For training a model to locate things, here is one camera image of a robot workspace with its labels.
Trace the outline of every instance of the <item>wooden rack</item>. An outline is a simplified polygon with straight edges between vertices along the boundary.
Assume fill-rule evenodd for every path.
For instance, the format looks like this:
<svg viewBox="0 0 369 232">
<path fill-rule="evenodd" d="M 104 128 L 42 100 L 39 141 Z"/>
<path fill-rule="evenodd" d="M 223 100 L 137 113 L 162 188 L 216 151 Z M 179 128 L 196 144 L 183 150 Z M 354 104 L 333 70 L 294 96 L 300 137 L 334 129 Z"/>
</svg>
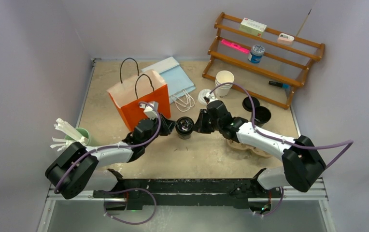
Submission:
<svg viewBox="0 0 369 232">
<path fill-rule="evenodd" d="M 289 90 L 289 93 L 288 93 L 288 98 L 287 98 L 286 103 L 281 103 L 281 102 L 275 101 L 273 99 L 267 98 L 265 96 L 262 96 L 260 94 L 248 91 L 250 93 L 250 95 L 252 95 L 256 98 L 263 99 L 263 100 L 265 100 L 265 101 L 267 101 L 271 104 L 277 105 L 277 106 L 279 106 L 281 108 L 284 108 L 284 109 L 288 109 L 290 107 L 291 101 L 293 99 L 294 93 L 297 90 L 297 88 L 304 86 L 305 81 L 307 80 L 308 72 L 309 72 L 311 66 L 315 62 L 320 61 L 321 58 L 323 57 L 325 44 L 315 43 L 315 42 L 312 42 L 312 41 L 309 41 L 309 40 L 306 40 L 306 39 L 303 39 L 303 38 L 300 38 L 300 37 L 295 37 L 295 39 L 294 39 L 295 43 L 302 43 L 302 44 L 306 44 L 306 45 L 317 48 L 317 51 L 315 52 L 315 54 L 309 54 L 309 53 L 294 49 L 290 46 L 286 46 L 286 45 L 283 45 L 283 44 L 280 44 L 280 43 L 277 43 L 277 42 L 273 42 L 273 41 L 270 41 L 270 40 L 267 40 L 267 39 L 264 39 L 264 38 L 261 38 L 261 37 L 258 37 L 258 36 L 254 36 L 254 35 L 248 34 L 246 32 L 240 31 L 238 29 L 234 29 L 234 28 L 231 28 L 231 27 L 224 26 L 222 24 L 223 19 L 228 19 L 228 20 L 236 22 L 236 23 L 241 23 L 242 22 L 241 18 L 236 18 L 236 17 L 230 16 L 230 15 L 227 15 L 224 12 L 222 12 L 219 15 L 219 17 L 217 18 L 217 20 L 214 24 L 214 28 L 217 29 L 217 34 L 216 34 L 215 39 L 213 40 L 212 45 L 210 45 L 209 51 L 207 52 L 207 54 L 210 55 L 210 61 L 207 64 L 206 68 L 204 69 L 202 76 L 204 78 L 207 78 L 207 79 L 210 79 L 210 80 L 214 81 L 215 78 L 213 76 L 208 75 L 207 72 L 209 71 L 210 67 L 212 66 L 214 60 L 219 59 L 219 60 L 222 60 L 222 61 L 227 62 L 229 64 L 239 66 L 239 67 L 241 67 L 243 69 L 246 69 L 246 70 L 249 70 L 251 72 L 258 73 L 258 74 L 263 75 L 265 77 L 268 77 L 268 78 L 271 78 L 273 80 L 276 80 L 276 81 L 282 82 L 284 84 L 290 85 L 290 90 Z M 227 38 L 221 37 L 220 34 L 221 34 L 222 30 L 231 31 L 231 32 L 234 32 L 236 34 L 246 36 L 248 38 L 251 38 L 251 39 L 266 43 L 266 44 L 270 44 L 270 45 L 275 46 L 275 47 L 282 48 L 282 49 L 287 50 L 289 52 L 297 53 L 299 55 L 308 57 L 309 61 L 307 62 L 306 65 L 302 65 L 302 64 L 293 62 L 291 60 L 284 59 L 282 57 L 269 54 L 267 52 L 264 53 L 264 56 L 266 56 L 268 58 L 272 58 L 272 59 L 278 60 L 280 62 L 283 62 L 283 63 L 286 63 L 286 64 L 289 64 L 289 65 L 292 65 L 292 66 L 295 66 L 297 68 L 302 69 L 302 71 L 300 72 L 300 74 L 298 75 L 298 77 L 295 80 L 290 79 L 290 78 L 285 77 L 285 76 L 282 76 L 282 75 L 279 75 L 277 73 L 265 70 L 263 68 L 259 68 L 255 65 L 253 65 L 252 63 L 246 63 L 246 62 L 239 61 L 239 60 L 234 59 L 232 57 L 229 57 L 229 56 L 223 55 L 221 53 L 218 53 L 217 52 L 217 47 L 219 45 L 219 41 L 221 41 L 222 39 L 225 39 L 225 40 L 227 40 L 231 43 L 235 43 L 235 44 L 237 44 L 237 45 L 239 45 L 243 48 L 246 48 L 248 50 L 251 50 L 251 47 L 247 46 L 247 45 L 244 45 L 244 44 L 241 44 L 241 43 L 238 43 L 236 41 L 232 41 L 232 40 L 229 40 Z M 282 33 L 281 31 L 274 30 L 274 29 L 271 29 L 271 28 L 268 28 L 268 27 L 266 28 L 265 32 L 275 34 L 277 36 L 280 33 Z M 232 88 L 236 89 L 238 91 L 243 91 L 241 88 L 239 88 L 237 86 L 234 86 L 234 85 L 233 85 Z"/>
</svg>

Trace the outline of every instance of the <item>black bag handle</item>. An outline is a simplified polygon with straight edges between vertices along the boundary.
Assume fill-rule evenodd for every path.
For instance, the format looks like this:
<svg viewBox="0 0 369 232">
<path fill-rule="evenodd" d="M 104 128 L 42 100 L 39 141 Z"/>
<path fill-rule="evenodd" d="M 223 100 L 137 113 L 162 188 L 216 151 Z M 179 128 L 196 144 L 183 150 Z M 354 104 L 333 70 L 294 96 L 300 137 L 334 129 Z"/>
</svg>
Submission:
<svg viewBox="0 0 369 232">
<path fill-rule="evenodd" d="M 150 79 L 150 77 L 149 77 L 148 75 L 146 75 L 146 74 L 142 73 L 142 75 L 140 75 L 140 76 L 138 77 L 138 79 L 136 79 L 136 83 L 135 83 L 135 94 L 136 94 L 136 100 L 138 99 L 138 92 L 137 92 L 137 90 L 136 90 L 136 85 L 138 84 L 138 81 L 139 81 L 139 79 L 140 79 L 142 76 L 147 76 L 147 79 L 149 79 L 149 82 L 150 82 L 150 86 L 152 87 L 153 91 L 155 90 L 155 88 L 154 88 L 154 87 L 153 87 L 153 85 L 152 85 L 152 80 Z"/>
<path fill-rule="evenodd" d="M 121 63 L 121 67 L 120 67 L 120 69 L 119 69 L 119 77 L 120 77 L 120 80 L 121 80 L 121 84 L 123 84 L 123 82 L 122 82 L 122 65 L 123 65 L 123 63 L 125 63 L 125 61 L 126 61 L 127 59 L 131 59 L 131 60 L 133 60 L 133 61 L 136 63 L 136 70 L 138 71 L 138 76 L 139 76 L 139 66 L 138 66 L 138 63 L 136 62 L 136 60 L 135 60 L 134 58 L 130 58 L 130 57 L 128 57 L 128 58 L 126 58 L 126 59 L 124 59 L 124 60 L 122 61 L 122 63 Z"/>
</svg>

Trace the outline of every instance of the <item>blue jar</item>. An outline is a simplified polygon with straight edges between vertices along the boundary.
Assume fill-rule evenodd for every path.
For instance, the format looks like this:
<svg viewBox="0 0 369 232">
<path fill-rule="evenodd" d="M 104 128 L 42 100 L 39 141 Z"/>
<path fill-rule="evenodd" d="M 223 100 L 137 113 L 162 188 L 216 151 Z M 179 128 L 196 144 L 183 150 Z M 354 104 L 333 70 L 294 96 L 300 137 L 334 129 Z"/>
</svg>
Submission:
<svg viewBox="0 0 369 232">
<path fill-rule="evenodd" d="M 253 45 L 251 48 L 250 54 L 248 56 L 248 59 L 251 63 L 258 64 L 260 63 L 261 58 L 264 55 L 264 47 L 261 45 Z"/>
</svg>

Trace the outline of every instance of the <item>shopping bag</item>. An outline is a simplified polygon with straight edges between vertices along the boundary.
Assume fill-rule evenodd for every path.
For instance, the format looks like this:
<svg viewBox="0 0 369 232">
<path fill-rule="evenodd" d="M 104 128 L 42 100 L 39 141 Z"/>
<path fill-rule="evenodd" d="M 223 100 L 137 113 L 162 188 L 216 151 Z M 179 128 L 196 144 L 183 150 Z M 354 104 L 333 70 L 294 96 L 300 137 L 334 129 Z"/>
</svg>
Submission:
<svg viewBox="0 0 369 232">
<path fill-rule="evenodd" d="M 122 66 L 127 59 L 120 67 L 120 83 L 107 90 L 127 128 L 133 131 L 140 120 L 147 118 L 139 107 L 139 102 L 157 102 L 157 111 L 170 118 L 168 85 L 163 77 L 155 70 L 139 73 L 139 66 L 135 61 L 138 74 L 122 80 Z"/>
</svg>

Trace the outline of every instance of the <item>wooden tabletop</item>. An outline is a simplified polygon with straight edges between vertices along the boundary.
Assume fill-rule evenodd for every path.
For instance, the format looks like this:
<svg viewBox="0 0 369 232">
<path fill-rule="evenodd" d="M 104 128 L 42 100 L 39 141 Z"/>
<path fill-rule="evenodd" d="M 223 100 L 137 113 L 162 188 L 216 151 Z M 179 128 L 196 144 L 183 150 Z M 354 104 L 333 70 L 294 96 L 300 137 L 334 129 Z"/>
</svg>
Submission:
<svg viewBox="0 0 369 232">
<path fill-rule="evenodd" d="M 139 61 L 139 69 L 157 61 Z M 92 82 L 88 90 L 80 127 L 89 131 L 93 145 L 114 144 L 126 137 L 129 132 L 116 110 L 106 90 L 119 82 L 120 61 L 99 61 L 96 63 Z M 194 121 L 203 106 L 197 102 L 200 90 L 214 87 L 214 82 L 201 77 L 207 61 L 182 61 L 181 67 L 196 85 L 190 95 L 196 100 L 195 107 L 180 112 L 175 104 L 170 105 L 171 120 L 188 116 Z M 133 62 L 124 64 L 122 75 L 127 78 L 136 72 Z M 286 99 L 284 90 L 269 86 L 265 77 L 215 61 L 209 75 L 215 76 L 220 70 L 229 70 L 235 82 L 254 91 L 260 89 L 276 99 Z M 230 90 L 221 99 L 233 116 L 250 120 L 251 113 L 243 109 L 241 102 L 244 93 Z M 285 136 L 297 137 L 298 133 L 290 110 L 284 110 L 267 102 L 260 104 L 269 108 L 271 120 L 264 129 Z M 107 168 L 119 171 L 125 178 L 251 178 L 262 168 L 281 166 L 274 157 L 263 158 L 250 151 L 239 151 L 229 147 L 219 132 L 212 134 L 192 133 L 191 138 L 182 140 L 176 131 L 169 136 L 159 136 L 147 148 L 145 154 L 131 163 L 117 163 Z"/>
</svg>

